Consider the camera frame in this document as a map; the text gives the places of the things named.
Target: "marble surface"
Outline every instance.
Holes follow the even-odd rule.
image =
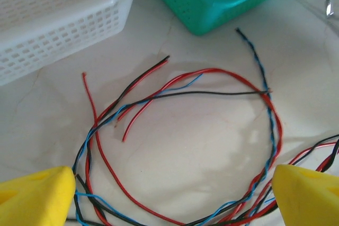
[[[139,74],[171,55],[125,102],[159,89],[187,71],[218,67],[261,86],[240,27],[255,43],[284,128],[278,163],[318,140],[339,133],[339,22],[324,19],[325,0],[269,0],[203,36],[191,35],[161,0],[135,0],[118,35],[0,87],[0,181],[73,164],[93,123],[81,80],[98,111]],[[334,0],[339,12],[339,0]],[[195,89],[243,91],[231,78],[204,75]],[[133,114],[101,131],[103,148],[127,190],[174,219],[190,222],[239,199],[270,153],[269,121],[257,96],[185,96],[154,103],[123,131]],[[315,169],[332,148],[318,149],[301,165]],[[96,148],[93,187],[116,209],[147,225],[169,225],[139,209],[117,187]],[[334,165],[331,174],[339,174]],[[81,200],[85,217],[96,219]],[[74,206],[70,210],[74,216]],[[108,216],[114,225],[126,225]],[[251,225],[284,225],[278,211]]]

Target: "yellow plastic object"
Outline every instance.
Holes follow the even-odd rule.
[[[286,226],[339,225],[339,177],[278,165],[272,188]]]
[[[62,226],[74,193],[64,166],[0,183],[0,226]]]

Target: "white surface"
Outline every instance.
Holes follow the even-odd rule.
[[[119,33],[133,0],[0,0],[0,86]]]
[[[305,1],[306,7],[324,10],[325,0]],[[177,74],[205,67],[235,71],[261,86],[253,56],[234,32],[237,26],[257,47],[283,122],[284,146],[278,163],[338,133],[339,38],[297,0],[267,1],[203,37],[189,34],[161,0],[135,0],[118,35],[0,88],[0,181],[73,164],[93,123],[83,71],[98,111],[166,54],[171,55],[170,63],[143,81],[125,102],[149,95]],[[244,90],[230,78],[209,75],[193,88]],[[102,129],[109,161],[137,200],[183,222],[240,198],[269,156],[268,119],[256,96],[158,101],[121,143],[132,115],[116,128],[113,123]],[[315,169],[330,152],[331,148],[319,149],[302,165]],[[93,158],[95,193],[141,223],[169,225],[122,194],[96,148]],[[338,175],[339,166],[335,163],[329,172]],[[86,218],[96,218],[86,200],[81,207]],[[74,216],[73,206],[70,215]],[[114,225],[126,225],[109,219]],[[283,221],[274,212],[252,225],[283,225]]]

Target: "white plastic basket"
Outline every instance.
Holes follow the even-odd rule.
[[[0,0],[0,86],[119,33],[133,0]]]

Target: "cable bundle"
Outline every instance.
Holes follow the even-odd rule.
[[[173,78],[172,80],[170,80],[161,89],[159,89],[155,93],[151,94],[150,96],[143,98],[139,101],[136,101],[134,103],[125,104],[122,107],[120,107],[117,111],[112,113],[117,108],[117,105],[123,100],[123,98],[135,86],[137,86],[148,75],[152,74],[153,72],[155,72],[156,70],[158,70],[160,67],[164,66],[168,62],[169,57],[166,57],[162,61],[160,61],[159,63],[157,63],[153,67],[151,67],[149,70],[147,70],[146,72],[141,74],[139,77],[137,77],[121,93],[121,95],[118,97],[118,99],[115,100],[106,110],[104,110],[98,116],[96,109],[95,109],[95,105],[94,105],[92,96],[90,94],[90,90],[87,86],[86,74],[83,74],[84,85],[85,85],[86,92],[87,92],[87,95],[89,97],[91,107],[92,107],[92,110],[93,110],[94,125],[89,130],[85,142],[80,147],[79,152],[76,156],[74,165],[73,165],[74,175],[76,176],[79,183],[82,185],[85,193],[80,193],[78,190],[76,190],[76,193],[75,193],[75,196],[74,196],[74,202],[75,202],[75,205],[76,205],[76,218],[75,219],[68,219],[68,221],[78,221],[81,225],[84,225],[84,226],[87,226],[87,225],[110,226],[111,224],[107,221],[106,216],[105,216],[105,212],[108,212],[108,213],[114,215],[115,217],[117,217],[117,218],[119,218],[123,221],[126,221],[126,222],[128,222],[132,225],[144,226],[144,224],[141,224],[141,223],[127,217],[126,215],[120,213],[119,211],[114,209],[110,204],[108,204],[104,199],[93,194],[93,189],[92,189],[91,180],[90,180],[90,169],[91,169],[91,164],[92,164],[91,148],[92,148],[92,145],[93,145],[94,137],[95,137],[96,144],[97,144],[97,147],[99,149],[100,155],[101,155],[102,159],[104,160],[108,170],[110,171],[111,175],[113,176],[113,178],[115,179],[116,183],[119,185],[121,190],[128,197],[128,199],[130,199],[137,206],[144,209],[148,213],[151,213],[152,215],[154,215],[158,218],[161,218],[161,219],[163,219],[167,222],[170,222],[170,223],[173,223],[173,224],[176,224],[176,225],[186,225],[186,226],[203,225],[203,224],[209,222],[214,217],[233,209],[233,211],[229,215],[225,216],[218,223],[215,223],[215,224],[212,224],[212,225],[241,225],[241,224],[249,223],[256,218],[259,218],[259,217],[264,216],[268,213],[271,213],[277,208],[275,201],[272,201],[272,200],[266,201],[266,198],[268,197],[268,195],[271,192],[270,182],[268,182],[266,184],[266,186],[264,187],[264,189],[262,190],[259,197],[257,198],[256,202],[253,204],[253,206],[249,210],[245,211],[244,213],[242,213],[241,215],[239,215],[237,218],[234,219],[234,217],[238,213],[240,213],[240,211],[244,208],[246,203],[249,200],[252,199],[252,197],[254,195],[254,191],[259,186],[259,183],[261,183],[262,181],[264,181],[266,179],[267,172],[272,168],[275,160],[277,159],[277,157],[278,157],[278,155],[281,151],[282,135],[283,135],[282,125],[281,125],[280,119],[279,119],[279,117],[278,117],[278,115],[275,111],[275,108],[274,108],[272,102],[271,102],[271,95],[269,93],[270,90],[269,90],[269,87],[267,85],[267,81],[266,81],[266,78],[265,78],[265,71],[264,71],[263,65],[261,64],[260,59],[259,59],[259,57],[258,57],[258,55],[255,51],[254,45],[248,40],[248,38],[239,29],[237,29],[236,31],[243,38],[243,40],[248,43],[249,47],[251,48],[251,50],[254,54],[254,59],[255,59],[256,63],[258,64],[258,67],[260,69],[260,73],[261,73],[262,79],[263,79],[263,87],[264,87],[263,91],[260,90],[259,88],[257,88],[256,86],[254,86],[247,79],[245,79],[244,77],[242,77],[242,76],[240,76],[236,73],[233,73],[233,72],[227,71],[227,70],[218,69],[218,68],[208,68],[208,69],[198,70],[198,71],[194,71],[194,72],[191,72],[191,73],[179,75],[179,76]],[[220,74],[225,74],[225,75],[231,76],[231,77],[235,78],[236,80],[238,80],[239,82],[241,82],[241,83],[245,84],[246,86],[248,86],[249,88],[251,88],[253,91],[252,92],[240,92],[240,93],[222,93],[222,92],[207,92],[207,91],[188,91],[188,92],[168,93],[170,91],[175,91],[175,90],[187,88],[187,87],[191,86],[194,82],[196,82],[196,80],[198,80],[202,75],[209,74],[209,73],[220,73]],[[194,78],[194,79],[183,87],[171,88],[176,83],[178,83],[182,80],[186,80],[188,78]],[[187,224],[184,224],[182,222],[170,219],[170,218],[168,218],[164,215],[161,215],[161,214],[149,209],[148,207],[144,206],[143,204],[138,202],[136,199],[134,199],[128,193],[128,191],[124,188],[124,186],[119,181],[119,179],[118,179],[117,175],[115,174],[113,168],[109,164],[109,162],[108,162],[108,160],[105,156],[105,153],[102,149],[101,142],[100,142],[100,135],[99,135],[99,129],[101,127],[112,122],[115,119],[117,119],[118,121],[121,120],[133,107],[135,107],[136,105],[139,105],[139,104],[144,104],[144,106],[141,108],[141,110],[139,110],[139,112],[135,115],[135,117],[132,119],[132,121],[128,125],[128,127],[125,131],[125,134],[123,136],[123,141],[125,141],[127,134],[129,132],[132,124],[136,120],[136,118],[146,109],[146,107],[148,107],[150,105],[150,103],[153,100],[166,98],[166,97],[172,97],[172,96],[185,95],[185,94],[213,94],[213,95],[221,95],[221,96],[237,96],[237,95],[253,95],[253,94],[259,95],[261,97],[261,99],[264,101],[264,103],[267,105],[267,114],[268,114],[269,119],[270,119],[270,139],[271,139],[271,143],[272,143],[271,154],[270,154],[270,157],[267,160],[263,170],[252,180],[252,182],[249,185],[248,191],[245,193],[245,195],[240,200],[227,202],[224,205],[222,205],[215,213],[213,213],[209,216],[206,216],[204,218],[198,219],[194,222],[187,223]],[[339,135],[336,135],[336,136],[333,136],[333,137],[330,137],[328,139],[325,139],[323,141],[318,142],[317,144],[315,144],[314,147],[300,153],[293,161],[290,162],[290,164],[294,164],[294,165],[297,164],[298,162],[300,162],[301,160],[306,158],[315,148],[333,145],[333,143],[324,143],[324,142],[326,142],[327,140],[336,138],[336,137],[339,137]],[[332,165],[332,163],[334,161],[334,157],[338,153],[338,147],[339,147],[339,143],[337,142],[337,144],[335,146],[335,150],[333,152],[335,155],[331,155],[319,167],[319,170],[327,170]],[[86,161],[85,161],[85,181],[84,181],[80,177],[80,175],[77,173],[77,166],[78,166],[80,158],[85,153],[85,151],[86,151]],[[96,212],[98,218],[101,220],[102,223],[91,222],[91,221],[85,220],[83,218],[83,216],[81,214],[80,207],[79,207],[79,202],[78,202],[79,196],[88,197],[88,200],[93,204],[95,212]],[[260,211],[260,207],[265,203],[270,203],[270,205],[268,205],[266,208],[264,208],[263,210]]]

